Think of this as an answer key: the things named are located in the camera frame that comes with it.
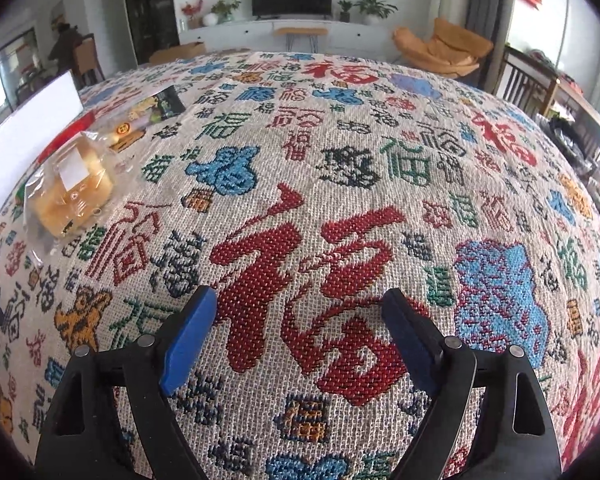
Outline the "red snack packet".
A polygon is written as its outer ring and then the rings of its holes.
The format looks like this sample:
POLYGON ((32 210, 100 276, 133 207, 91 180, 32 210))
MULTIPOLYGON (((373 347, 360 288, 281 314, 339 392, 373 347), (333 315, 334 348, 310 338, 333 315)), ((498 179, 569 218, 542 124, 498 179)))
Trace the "red snack packet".
POLYGON ((44 150, 38 154, 38 157, 35 159, 35 161, 41 165, 50 157, 50 155, 53 155, 76 134, 87 131, 91 125, 94 124, 94 122, 95 113, 92 110, 80 116, 79 118, 76 118, 70 125, 62 130, 61 133, 58 133, 58 135, 55 136, 49 144, 46 145, 44 150))

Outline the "black clear Astart snack packet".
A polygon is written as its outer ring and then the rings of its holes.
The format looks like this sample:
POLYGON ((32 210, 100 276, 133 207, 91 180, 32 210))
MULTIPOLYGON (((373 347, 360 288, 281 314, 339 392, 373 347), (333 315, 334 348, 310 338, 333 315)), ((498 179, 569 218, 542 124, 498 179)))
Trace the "black clear Astart snack packet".
POLYGON ((174 85, 171 84, 152 96, 146 96, 140 101, 122 106, 108 115, 102 116, 96 125, 117 128, 122 122, 128 122, 134 127, 143 127, 164 122, 184 112, 185 106, 174 85))

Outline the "bread in clear bag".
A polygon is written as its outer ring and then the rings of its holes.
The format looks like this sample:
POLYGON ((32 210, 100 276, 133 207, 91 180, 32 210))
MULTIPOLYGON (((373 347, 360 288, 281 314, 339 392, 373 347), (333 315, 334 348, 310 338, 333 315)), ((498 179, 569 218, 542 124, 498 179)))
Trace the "bread in clear bag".
POLYGON ((48 156, 23 188, 23 225, 41 242, 87 228, 134 177, 133 159, 112 149, 108 136, 80 131, 48 156))

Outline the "white cardboard box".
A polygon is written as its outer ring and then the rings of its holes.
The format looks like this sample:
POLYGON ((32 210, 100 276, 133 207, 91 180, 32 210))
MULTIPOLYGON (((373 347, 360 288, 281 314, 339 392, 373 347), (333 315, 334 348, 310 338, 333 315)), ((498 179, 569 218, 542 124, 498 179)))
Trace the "white cardboard box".
POLYGON ((0 125, 0 211, 17 182, 62 130, 82 113, 73 76, 63 73, 0 125))

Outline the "yellow cake slice packet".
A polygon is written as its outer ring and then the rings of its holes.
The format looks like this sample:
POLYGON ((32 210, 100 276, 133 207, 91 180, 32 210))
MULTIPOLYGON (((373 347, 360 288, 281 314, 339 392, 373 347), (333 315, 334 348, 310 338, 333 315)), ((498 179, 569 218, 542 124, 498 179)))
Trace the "yellow cake slice packet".
POLYGON ((133 126, 130 122, 122 122, 110 133, 105 134, 102 142, 111 151, 120 154, 140 140, 145 133, 145 127, 133 126))

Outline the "brown dining chair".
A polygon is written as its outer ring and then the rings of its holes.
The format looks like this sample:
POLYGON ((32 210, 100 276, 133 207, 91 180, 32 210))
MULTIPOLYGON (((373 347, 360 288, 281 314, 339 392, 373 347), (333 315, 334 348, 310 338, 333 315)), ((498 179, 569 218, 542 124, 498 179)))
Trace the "brown dining chair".
POLYGON ((72 50, 74 73, 82 87, 105 80, 100 66, 94 34, 87 34, 77 42, 72 50))

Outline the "brown cardboard box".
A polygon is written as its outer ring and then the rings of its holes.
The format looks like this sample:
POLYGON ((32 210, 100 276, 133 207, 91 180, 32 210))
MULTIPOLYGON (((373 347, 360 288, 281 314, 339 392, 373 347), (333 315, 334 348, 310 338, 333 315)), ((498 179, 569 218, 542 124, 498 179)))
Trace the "brown cardboard box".
POLYGON ((207 52, 203 42, 191 42, 190 44, 180 44, 176 47, 162 49, 153 53, 148 63, 152 66, 171 63, 177 60, 190 60, 198 55, 207 52))

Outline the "dark wooden chair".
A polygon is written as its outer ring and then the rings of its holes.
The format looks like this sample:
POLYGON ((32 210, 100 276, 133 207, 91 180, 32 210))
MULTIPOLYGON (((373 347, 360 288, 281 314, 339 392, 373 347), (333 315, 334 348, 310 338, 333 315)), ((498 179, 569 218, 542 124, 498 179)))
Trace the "dark wooden chair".
POLYGON ((554 70, 531 55, 506 46, 493 94, 531 118, 536 114, 548 117, 559 85, 554 70))

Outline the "orange lounge chair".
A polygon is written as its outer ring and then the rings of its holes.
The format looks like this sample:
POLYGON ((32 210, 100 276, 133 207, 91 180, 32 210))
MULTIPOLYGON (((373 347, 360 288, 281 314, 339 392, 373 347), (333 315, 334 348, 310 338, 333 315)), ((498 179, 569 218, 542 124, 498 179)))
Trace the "orange lounge chair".
POLYGON ((411 66, 453 79, 478 70, 480 61, 493 49, 492 41, 444 18, 434 19, 434 32, 428 40, 407 27, 398 27, 392 41, 411 66))

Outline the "green plant with white vase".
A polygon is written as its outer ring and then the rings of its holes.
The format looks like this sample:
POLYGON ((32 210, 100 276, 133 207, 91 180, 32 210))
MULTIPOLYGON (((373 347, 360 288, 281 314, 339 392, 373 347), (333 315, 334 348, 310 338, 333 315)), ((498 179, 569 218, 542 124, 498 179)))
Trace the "green plant with white vase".
POLYGON ((230 22, 241 4, 240 0, 218 0, 211 7, 210 12, 202 18, 202 24, 204 27, 210 27, 230 22))

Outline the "red flower vase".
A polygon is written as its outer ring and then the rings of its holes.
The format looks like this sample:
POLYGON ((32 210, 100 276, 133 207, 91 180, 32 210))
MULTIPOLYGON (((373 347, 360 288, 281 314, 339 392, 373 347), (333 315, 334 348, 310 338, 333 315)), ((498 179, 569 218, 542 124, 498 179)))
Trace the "red flower vase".
POLYGON ((201 25, 201 11, 204 7, 204 0, 186 1, 181 5, 181 12, 186 18, 188 29, 195 29, 201 25))

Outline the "small wooden stool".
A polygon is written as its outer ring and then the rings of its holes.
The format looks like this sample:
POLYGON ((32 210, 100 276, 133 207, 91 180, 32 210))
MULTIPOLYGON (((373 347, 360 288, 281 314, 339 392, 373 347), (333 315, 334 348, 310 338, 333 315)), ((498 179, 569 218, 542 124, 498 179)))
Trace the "small wooden stool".
POLYGON ((281 27, 273 30, 274 37, 285 38, 285 48, 287 52, 294 50, 294 40, 303 37, 309 41, 311 53, 318 52, 318 42, 326 37, 329 30, 325 27, 281 27))

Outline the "dark display cabinet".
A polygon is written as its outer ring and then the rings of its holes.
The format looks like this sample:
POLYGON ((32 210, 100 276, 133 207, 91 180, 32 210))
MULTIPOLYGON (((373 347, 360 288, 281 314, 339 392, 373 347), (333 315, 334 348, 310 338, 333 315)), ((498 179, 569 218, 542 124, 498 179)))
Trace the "dark display cabinet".
POLYGON ((174 0, 124 0, 138 65, 155 52, 180 43, 174 0))

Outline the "green potted plant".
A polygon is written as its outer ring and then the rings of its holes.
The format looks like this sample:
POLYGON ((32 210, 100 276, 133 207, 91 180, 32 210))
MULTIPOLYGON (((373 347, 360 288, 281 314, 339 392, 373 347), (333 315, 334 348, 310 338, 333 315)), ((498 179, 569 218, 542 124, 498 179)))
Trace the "green potted plant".
POLYGON ((356 0, 354 4, 366 25, 375 25, 396 13, 398 7, 385 0, 356 0))

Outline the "grey curtain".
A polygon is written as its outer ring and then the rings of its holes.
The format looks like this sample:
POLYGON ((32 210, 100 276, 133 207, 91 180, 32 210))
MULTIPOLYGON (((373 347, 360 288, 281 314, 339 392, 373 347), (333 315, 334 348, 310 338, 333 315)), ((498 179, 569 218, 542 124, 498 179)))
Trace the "grey curtain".
POLYGON ((483 66, 503 48, 512 19, 514 0, 468 0, 465 27, 489 40, 493 48, 480 58, 483 66))

